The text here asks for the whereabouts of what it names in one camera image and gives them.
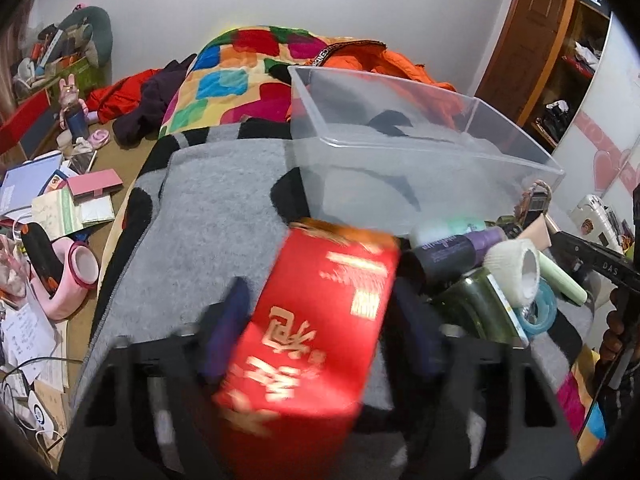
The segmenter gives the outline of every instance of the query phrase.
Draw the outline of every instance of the pink heart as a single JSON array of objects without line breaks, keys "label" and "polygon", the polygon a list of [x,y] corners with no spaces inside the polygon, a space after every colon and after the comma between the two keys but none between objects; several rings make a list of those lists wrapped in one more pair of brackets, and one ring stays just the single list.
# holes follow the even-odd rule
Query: pink heart
[{"label": "pink heart", "polygon": [[596,191],[604,191],[618,174],[618,168],[609,152],[599,150],[593,157],[593,177]]}]

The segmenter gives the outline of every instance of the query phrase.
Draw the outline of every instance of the orange jacket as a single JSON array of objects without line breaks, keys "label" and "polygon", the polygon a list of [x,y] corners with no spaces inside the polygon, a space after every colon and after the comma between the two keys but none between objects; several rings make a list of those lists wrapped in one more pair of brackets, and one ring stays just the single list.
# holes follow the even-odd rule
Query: orange jacket
[{"label": "orange jacket", "polygon": [[125,77],[107,88],[93,90],[86,98],[92,112],[98,112],[102,124],[132,112],[142,99],[142,84],[160,69],[151,68],[139,74]]},{"label": "orange jacket", "polygon": [[[359,70],[410,79],[451,92],[456,89],[451,83],[438,83],[424,69],[424,65],[415,65],[402,54],[388,50],[384,43],[373,40],[334,43],[324,49],[307,65],[345,70]],[[406,86],[398,86],[397,92],[424,111],[431,121],[456,129],[453,117],[464,111],[465,105],[456,95],[448,92],[422,92],[419,98],[411,94]]]},{"label": "orange jacket", "polygon": [[388,50],[386,45],[379,41],[363,40],[334,43],[324,49],[309,64],[312,66],[391,75],[437,86],[452,92],[456,91],[451,83],[438,83],[431,79],[426,73],[424,65],[414,65],[408,58],[398,52]]}]

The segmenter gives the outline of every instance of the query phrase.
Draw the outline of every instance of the notebook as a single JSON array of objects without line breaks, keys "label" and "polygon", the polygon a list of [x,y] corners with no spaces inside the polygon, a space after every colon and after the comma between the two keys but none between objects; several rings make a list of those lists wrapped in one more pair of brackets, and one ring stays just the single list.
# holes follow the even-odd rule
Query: notebook
[{"label": "notebook", "polygon": [[76,205],[68,186],[36,197],[32,214],[52,241],[115,218],[109,195]]},{"label": "notebook", "polygon": [[60,168],[62,153],[25,162],[6,172],[0,188],[0,216],[16,220],[30,212],[36,198],[51,175]]}]

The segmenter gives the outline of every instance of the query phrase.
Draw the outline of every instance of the colorful quilt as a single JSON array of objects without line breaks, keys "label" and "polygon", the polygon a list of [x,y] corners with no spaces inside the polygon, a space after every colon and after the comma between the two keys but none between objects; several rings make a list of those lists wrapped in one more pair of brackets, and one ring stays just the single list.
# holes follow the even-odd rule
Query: colorful quilt
[{"label": "colorful quilt", "polygon": [[[567,377],[557,394],[558,401],[574,434],[580,430],[593,399],[590,392],[593,391],[594,367],[599,358],[600,356],[596,352],[583,346],[582,352],[572,367],[572,373]],[[580,442],[578,442],[578,452],[583,463],[587,462],[600,448],[606,436],[604,418],[599,405],[596,404]]]},{"label": "colorful quilt", "polygon": [[205,46],[164,117],[159,137],[230,124],[244,116],[284,121],[291,88],[270,75],[276,65],[304,64],[332,43],[300,28],[245,27]]}]

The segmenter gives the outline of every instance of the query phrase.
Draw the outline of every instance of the red box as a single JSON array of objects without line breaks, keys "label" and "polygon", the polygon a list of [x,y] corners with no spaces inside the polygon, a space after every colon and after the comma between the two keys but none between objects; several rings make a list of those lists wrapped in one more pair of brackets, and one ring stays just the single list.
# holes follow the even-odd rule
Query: red box
[{"label": "red box", "polygon": [[326,475],[360,412],[398,256],[389,235],[292,227],[214,396],[236,478]]}]

